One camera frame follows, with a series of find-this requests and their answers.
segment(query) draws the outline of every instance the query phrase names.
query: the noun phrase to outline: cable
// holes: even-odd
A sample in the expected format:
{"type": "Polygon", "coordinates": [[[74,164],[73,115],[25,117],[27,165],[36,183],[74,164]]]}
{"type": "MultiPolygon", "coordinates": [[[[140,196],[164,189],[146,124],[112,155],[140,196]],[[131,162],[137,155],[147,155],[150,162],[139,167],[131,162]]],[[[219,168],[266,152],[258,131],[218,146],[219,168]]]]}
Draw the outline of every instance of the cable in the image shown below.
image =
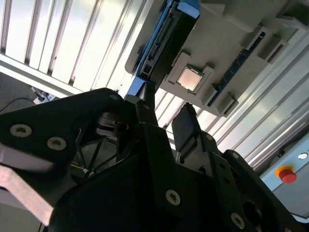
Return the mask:
{"type": "Polygon", "coordinates": [[[83,167],[80,167],[80,166],[77,166],[77,165],[74,165],[74,164],[71,164],[71,166],[72,166],[72,167],[75,167],[75,168],[82,169],[82,170],[84,169],[83,167]]]}
{"type": "Polygon", "coordinates": [[[85,160],[85,157],[84,157],[82,149],[79,150],[79,153],[81,154],[84,167],[87,167],[86,160],[85,160]]]}
{"type": "Polygon", "coordinates": [[[29,101],[29,102],[35,104],[35,103],[33,102],[33,100],[31,100],[30,98],[16,98],[15,100],[13,100],[13,101],[11,101],[10,103],[8,103],[5,107],[3,107],[3,108],[0,110],[0,112],[2,112],[3,110],[5,110],[9,105],[11,105],[12,103],[14,103],[14,102],[17,101],[17,100],[26,100],[26,101],[29,101]]]}
{"type": "Polygon", "coordinates": [[[99,142],[99,143],[97,144],[96,150],[95,150],[95,152],[93,153],[93,156],[92,156],[92,158],[91,158],[90,164],[89,164],[88,167],[87,167],[88,170],[92,170],[92,169],[93,169],[93,165],[95,164],[95,161],[96,161],[96,159],[97,159],[97,157],[98,157],[98,152],[100,151],[100,148],[101,148],[101,146],[102,146],[102,143],[103,143],[103,141],[101,141],[101,142],[99,142]]]}
{"type": "Polygon", "coordinates": [[[38,230],[38,232],[40,232],[40,231],[41,231],[41,227],[42,227],[42,223],[40,224],[40,227],[39,227],[39,230],[38,230]]]}
{"type": "Polygon", "coordinates": [[[105,160],[103,163],[99,164],[97,167],[95,167],[93,169],[93,171],[96,171],[97,169],[101,168],[102,166],[104,166],[105,164],[107,164],[108,162],[112,161],[114,158],[116,158],[117,155],[113,155],[112,157],[108,158],[107,160],[105,160]]]}

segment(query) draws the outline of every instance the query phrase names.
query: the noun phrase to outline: bolt head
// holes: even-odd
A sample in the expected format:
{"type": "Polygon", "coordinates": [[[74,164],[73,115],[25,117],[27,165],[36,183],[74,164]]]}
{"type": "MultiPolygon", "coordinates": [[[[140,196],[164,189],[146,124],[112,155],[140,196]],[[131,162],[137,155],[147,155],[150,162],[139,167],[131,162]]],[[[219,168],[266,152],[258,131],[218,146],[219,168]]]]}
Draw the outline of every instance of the bolt head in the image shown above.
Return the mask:
{"type": "Polygon", "coordinates": [[[60,137],[52,137],[47,141],[47,146],[55,151],[62,151],[67,147],[67,142],[60,137]]]}
{"type": "Polygon", "coordinates": [[[210,134],[206,135],[206,138],[208,138],[209,140],[213,140],[213,138],[210,134]]]}
{"type": "Polygon", "coordinates": [[[307,152],[300,153],[299,156],[298,156],[298,158],[301,159],[301,160],[304,160],[307,157],[308,157],[308,153],[307,152]]]}
{"type": "Polygon", "coordinates": [[[235,152],[233,152],[232,155],[234,158],[239,159],[239,156],[235,152]]]}
{"type": "Polygon", "coordinates": [[[118,97],[116,95],[113,95],[113,94],[110,95],[110,98],[114,99],[114,100],[118,100],[118,97]]]}
{"type": "Polygon", "coordinates": [[[172,189],[166,191],[165,197],[166,200],[174,206],[178,206],[181,202],[179,194],[172,189]]]}
{"type": "Polygon", "coordinates": [[[150,108],[149,108],[149,106],[148,105],[146,105],[146,104],[143,104],[143,107],[144,108],[146,108],[147,110],[149,110],[150,108]]]}
{"type": "Polygon", "coordinates": [[[10,133],[15,137],[25,138],[32,134],[32,129],[25,124],[15,124],[11,126],[10,133]]]}

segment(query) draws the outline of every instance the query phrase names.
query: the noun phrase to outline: metal wall panel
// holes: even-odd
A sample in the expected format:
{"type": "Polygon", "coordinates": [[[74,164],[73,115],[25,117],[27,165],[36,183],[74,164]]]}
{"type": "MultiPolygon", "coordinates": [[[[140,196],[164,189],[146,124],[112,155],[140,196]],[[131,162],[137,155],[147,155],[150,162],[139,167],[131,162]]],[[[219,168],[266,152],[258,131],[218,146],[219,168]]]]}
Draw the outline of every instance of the metal wall panel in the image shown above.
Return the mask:
{"type": "Polygon", "coordinates": [[[59,51],[56,55],[52,76],[68,83],[82,46],[95,0],[74,0],[65,25],[59,51]]]}
{"type": "Polygon", "coordinates": [[[124,96],[132,82],[125,63],[153,2],[0,0],[0,61],[10,62],[1,69],[45,90],[61,81],[57,97],[101,87],[124,96]]]}
{"type": "MultiPolygon", "coordinates": [[[[256,167],[309,123],[308,60],[309,33],[300,30],[280,57],[257,76],[227,118],[198,113],[201,128],[216,139],[220,150],[234,149],[256,167]]],[[[169,118],[162,108],[173,109],[174,96],[161,90],[157,95],[163,97],[156,101],[159,120],[162,115],[169,118]]],[[[167,131],[172,132],[170,125],[167,131]]]]}
{"type": "Polygon", "coordinates": [[[13,0],[5,54],[24,62],[35,0],[13,0]]]}

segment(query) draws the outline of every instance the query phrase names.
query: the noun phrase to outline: white panel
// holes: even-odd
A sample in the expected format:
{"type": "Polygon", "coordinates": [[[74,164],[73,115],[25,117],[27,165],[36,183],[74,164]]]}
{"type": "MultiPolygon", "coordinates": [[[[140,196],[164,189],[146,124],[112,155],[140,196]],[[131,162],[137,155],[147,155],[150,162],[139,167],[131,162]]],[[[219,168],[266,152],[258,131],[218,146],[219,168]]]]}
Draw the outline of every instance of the white panel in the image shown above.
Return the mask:
{"type": "Polygon", "coordinates": [[[68,83],[96,0],[74,0],[65,26],[52,76],[68,83]]]}
{"type": "Polygon", "coordinates": [[[180,108],[183,106],[184,100],[179,97],[174,97],[170,102],[169,106],[166,108],[162,116],[158,120],[160,127],[168,126],[173,118],[177,115],[180,108]]]}
{"type": "Polygon", "coordinates": [[[201,129],[204,131],[206,128],[217,118],[216,115],[203,111],[200,116],[197,118],[201,129]]]}
{"type": "Polygon", "coordinates": [[[54,6],[53,0],[42,0],[40,17],[34,36],[33,48],[29,65],[35,69],[39,68],[45,39],[47,36],[48,25],[52,16],[54,6]]]}
{"type": "Polygon", "coordinates": [[[25,60],[33,7],[34,0],[12,1],[5,54],[21,62],[25,60]]]}
{"type": "Polygon", "coordinates": [[[261,74],[255,79],[255,81],[248,87],[248,89],[239,98],[239,104],[234,111],[227,117],[222,117],[209,131],[215,139],[220,139],[224,134],[228,133],[228,130],[236,125],[243,116],[245,116],[250,110],[251,106],[259,101],[263,97],[263,92],[267,87],[273,83],[277,78],[274,73],[277,68],[285,68],[291,63],[295,57],[302,51],[302,49],[308,44],[305,41],[306,33],[299,31],[290,41],[289,46],[283,51],[280,57],[272,65],[268,65],[261,74]]]}
{"type": "MultiPolygon", "coordinates": [[[[307,65],[309,53],[302,53],[295,58],[295,63],[290,63],[288,66],[280,66],[272,75],[276,76],[279,81],[271,86],[268,92],[262,93],[262,99],[259,103],[245,116],[245,118],[238,123],[234,129],[226,136],[219,145],[220,149],[228,149],[233,147],[243,136],[257,124],[261,123],[261,119],[273,109],[278,107],[276,104],[288,93],[288,91],[295,86],[309,71],[307,65]]],[[[269,83],[263,83],[260,87],[267,89],[269,83]]]]}
{"type": "Polygon", "coordinates": [[[278,124],[285,120],[304,100],[309,97],[309,75],[306,82],[303,83],[292,95],[278,107],[261,125],[258,126],[235,150],[247,155],[252,151],[264,137],[270,133],[278,124]]]}
{"type": "Polygon", "coordinates": [[[142,8],[142,11],[140,13],[139,18],[137,19],[137,22],[135,24],[135,27],[132,31],[132,33],[130,34],[130,37],[128,39],[128,42],[126,43],[126,46],[117,62],[116,68],[114,69],[113,73],[112,73],[112,77],[111,80],[112,81],[116,81],[119,82],[119,85],[117,88],[115,88],[116,90],[119,90],[119,94],[121,96],[126,95],[126,93],[128,92],[131,83],[132,83],[132,75],[128,74],[125,70],[125,64],[126,61],[130,55],[130,52],[134,46],[134,43],[140,33],[141,27],[145,22],[145,19],[147,17],[147,14],[153,4],[154,0],[147,0],[142,8]]]}
{"type": "Polygon", "coordinates": [[[4,17],[4,3],[5,0],[0,0],[0,15],[2,17],[0,17],[0,31],[2,31],[2,24],[3,24],[3,17],[4,17]]]}
{"type": "Polygon", "coordinates": [[[138,18],[143,3],[143,0],[131,0],[127,3],[128,9],[124,12],[123,17],[118,24],[119,31],[115,33],[115,39],[112,40],[112,43],[103,58],[98,78],[94,83],[93,88],[107,87],[116,90],[119,87],[122,80],[121,78],[111,78],[112,73],[114,72],[117,61],[124,50],[125,43],[129,39],[130,32],[134,28],[134,21],[138,18]]]}
{"type": "Polygon", "coordinates": [[[174,95],[171,93],[167,93],[164,97],[164,99],[161,101],[157,109],[155,110],[156,118],[159,120],[160,117],[163,115],[163,113],[166,111],[168,106],[170,105],[170,102],[174,99],[174,95]]]}
{"type": "Polygon", "coordinates": [[[82,91],[91,89],[125,4],[126,0],[105,0],[103,2],[81,62],[77,67],[74,81],[76,88],[82,91]]]}
{"type": "Polygon", "coordinates": [[[65,2],[65,0],[55,0],[55,3],[53,5],[52,18],[48,28],[48,33],[39,66],[39,70],[44,73],[47,73],[49,63],[51,61],[65,2]]]}
{"type": "Polygon", "coordinates": [[[159,88],[158,91],[155,93],[155,97],[154,97],[155,108],[158,108],[158,106],[160,105],[165,95],[166,95],[166,91],[159,88]]]}

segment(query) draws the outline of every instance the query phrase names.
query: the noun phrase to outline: black cable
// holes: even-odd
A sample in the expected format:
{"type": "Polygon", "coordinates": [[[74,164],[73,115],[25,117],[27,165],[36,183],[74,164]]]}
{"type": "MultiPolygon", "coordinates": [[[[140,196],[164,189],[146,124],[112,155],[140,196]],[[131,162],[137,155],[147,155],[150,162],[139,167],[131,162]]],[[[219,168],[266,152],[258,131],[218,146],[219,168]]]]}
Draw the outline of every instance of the black cable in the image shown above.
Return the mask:
{"type": "Polygon", "coordinates": [[[40,224],[40,227],[39,227],[39,230],[38,230],[38,232],[40,232],[40,231],[41,231],[41,227],[42,227],[42,223],[40,224]]]}
{"type": "Polygon", "coordinates": [[[87,167],[86,160],[85,160],[85,157],[84,157],[84,154],[83,154],[82,149],[80,149],[80,150],[79,150],[79,153],[81,154],[81,158],[82,158],[82,161],[83,161],[84,167],[87,167]]]}
{"type": "Polygon", "coordinates": [[[102,143],[103,143],[103,141],[101,141],[101,142],[99,142],[99,143],[97,144],[96,150],[95,150],[95,152],[93,153],[93,156],[92,156],[92,158],[91,158],[91,161],[90,161],[90,163],[89,163],[89,165],[88,165],[88,167],[87,167],[87,169],[90,170],[90,171],[93,169],[93,166],[94,166],[95,161],[96,161],[96,159],[97,159],[97,157],[98,157],[98,152],[100,151],[100,148],[101,148],[101,146],[102,146],[102,143]]]}
{"type": "Polygon", "coordinates": [[[8,103],[5,107],[3,107],[3,108],[0,110],[0,112],[2,112],[3,110],[5,110],[9,105],[11,105],[12,103],[14,103],[14,102],[17,101],[17,100],[26,100],[26,101],[29,101],[29,102],[35,104],[35,103],[33,102],[33,100],[31,100],[30,98],[16,98],[15,100],[13,100],[13,101],[11,101],[10,103],[8,103]]]}
{"type": "Polygon", "coordinates": [[[99,164],[97,167],[95,167],[93,169],[93,171],[98,170],[99,168],[101,168],[102,166],[104,166],[105,164],[107,164],[108,162],[112,161],[114,158],[116,158],[117,155],[113,155],[112,157],[108,158],[107,160],[105,160],[103,163],[99,164]]]}
{"type": "Polygon", "coordinates": [[[78,154],[77,154],[77,153],[76,153],[76,160],[77,160],[78,165],[79,165],[79,166],[82,166],[82,165],[81,165],[81,162],[80,162],[80,160],[79,160],[79,158],[78,158],[78,154]]]}

